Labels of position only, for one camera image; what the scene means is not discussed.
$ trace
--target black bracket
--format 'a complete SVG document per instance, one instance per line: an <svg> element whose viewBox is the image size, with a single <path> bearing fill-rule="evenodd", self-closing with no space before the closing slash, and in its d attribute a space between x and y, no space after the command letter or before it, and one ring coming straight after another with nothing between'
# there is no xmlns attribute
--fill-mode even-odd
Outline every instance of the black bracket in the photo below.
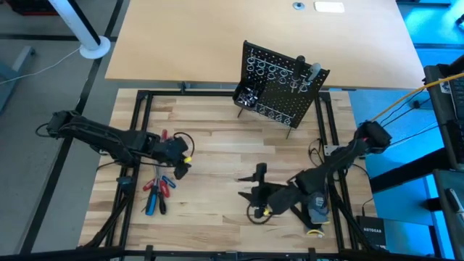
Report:
<svg viewBox="0 0 464 261"><path fill-rule="evenodd" d="M136 99L137 100L145 99L147 94L148 94L148 91L138 91Z"/></svg>
<svg viewBox="0 0 464 261"><path fill-rule="evenodd" d="M133 181L130 176L116 178L116 181L120 185L121 191L124 194L128 194L128 192L133 188Z"/></svg>
<svg viewBox="0 0 464 261"><path fill-rule="evenodd" d="M179 84L179 87L181 88L181 94L185 94L186 88L187 88L186 82L181 82L181 83Z"/></svg>
<svg viewBox="0 0 464 261"><path fill-rule="evenodd" d="M314 247L310 247L307 249L307 251L310 253L309 255L309 261L317 261L318 256L316 255L316 249Z"/></svg>
<svg viewBox="0 0 464 261"><path fill-rule="evenodd" d="M153 246L146 245L144 261L154 261L156 256L153 254Z"/></svg>
<svg viewBox="0 0 464 261"><path fill-rule="evenodd" d="M331 94L327 91L320 91L319 92L319 97L320 97L320 100L322 100L323 102L331 102Z"/></svg>

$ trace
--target small white object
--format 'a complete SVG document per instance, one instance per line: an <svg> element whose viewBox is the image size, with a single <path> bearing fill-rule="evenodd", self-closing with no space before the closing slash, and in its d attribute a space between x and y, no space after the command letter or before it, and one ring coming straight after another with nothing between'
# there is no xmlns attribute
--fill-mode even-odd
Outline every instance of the small white object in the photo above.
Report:
<svg viewBox="0 0 464 261"><path fill-rule="evenodd" d="M314 9L316 9L316 11L318 12L333 12L333 13L345 12L345 6L341 2L317 1L317 2L314 2Z"/></svg>
<svg viewBox="0 0 464 261"><path fill-rule="evenodd" d="M80 55L87 59L98 59L102 58L105 54L108 53L109 49L111 49L111 43L109 39L104 36L100 37L100 45L99 48L90 50L87 49L83 44L80 46Z"/></svg>

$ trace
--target light wood desk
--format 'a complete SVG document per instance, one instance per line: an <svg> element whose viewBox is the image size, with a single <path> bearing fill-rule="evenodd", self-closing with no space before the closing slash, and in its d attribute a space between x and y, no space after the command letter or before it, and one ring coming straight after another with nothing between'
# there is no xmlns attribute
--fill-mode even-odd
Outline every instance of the light wood desk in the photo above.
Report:
<svg viewBox="0 0 464 261"><path fill-rule="evenodd" d="M112 127L129 128L136 94L136 89L119 90ZM331 95L339 139L341 144L347 144L356 128L349 97L346 92ZM151 244L156 250L167 251L307 252L308 247L315 247L318 253L337 252L333 225L323 226L326 236L322 239L306 236L303 224L290 211L271 218L266 225L253 225L245 215L248 202L237 194L249 191L253 183L239 183L236 179L250 176L259 162L268 164L266 180L270 182L285 181L313 167L307 149L319 137L314 108L311 106L299 128L286 140L288 128L280 123L252 112L243 112L237 118L240 108L231 97L155 96L148 131L161 133L166 128L168 133L189 133L195 140L195 155L187 175L176 181L176 189L170 190L166 215L159 214L158 208L154 217L141 212L148 196L142 186L154 176L152 166L141 166L126 249L144 250ZM100 164L111 161L102 157ZM363 161L357 164L364 166ZM109 217L119 173L117 165L103 167L97 173L80 244L87 243ZM372 197L368 177L353 167L347 183L353 213L360 215L361 205ZM366 204L366 212L376 215L372 202ZM341 224L348 247L344 218Z"/></svg>
<svg viewBox="0 0 464 261"><path fill-rule="evenodd" d="M244 40L331 70L325 88L414 89L423 68L395 0L131 0L111 80L238 83Z"/></svg>

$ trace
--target white pole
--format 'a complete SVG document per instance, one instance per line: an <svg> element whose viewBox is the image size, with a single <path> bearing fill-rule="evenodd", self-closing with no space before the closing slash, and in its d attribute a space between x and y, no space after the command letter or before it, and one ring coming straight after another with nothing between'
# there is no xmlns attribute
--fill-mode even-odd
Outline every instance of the white pole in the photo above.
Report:
<svg viewBox="0 0 464 261"><path fill-rule="evenodd" d="M68 0L49 0L49 2L79 39L81 43L79 51L83 57L98 59L108 53L111 47L108 38L96 34L77 5L71 4Z"/></svg>

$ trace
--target white cable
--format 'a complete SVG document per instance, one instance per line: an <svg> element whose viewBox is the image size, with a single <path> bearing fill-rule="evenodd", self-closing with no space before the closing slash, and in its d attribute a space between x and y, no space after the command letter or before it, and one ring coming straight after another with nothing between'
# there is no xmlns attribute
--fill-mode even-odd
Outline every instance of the white cable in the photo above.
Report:
<svg viewBox="0 0 464 261"><path fill-rule="evenodd" d="M52 66L48 66L47 68L44 68L42 70L39 70L38 72L35 72L35 73L31 73L31 74L28 74L28 75L23 75L23 76L20 76L20 77L16 77L16 78L13 78L13 79L9 79L9 80L6 80L6 81L3 81L0 83L0 85L2 84L5 84L5 83L9 83L10 81L13 81L13 80L18 80L18 79L21 79L21 78L26 78L26 77L29 77L29 76L34 76L34 75L37 75L39 73L42 73L48 69L51 69L57 65L59 65L60 62L63 62L66 58L70 57L71 55L73 55L75 52L79 51L79 48L77 48L75 51L72 51L72 53L68 54L67 56L63 57L60 61L58 61L56 64L52 65Z"/></svg>

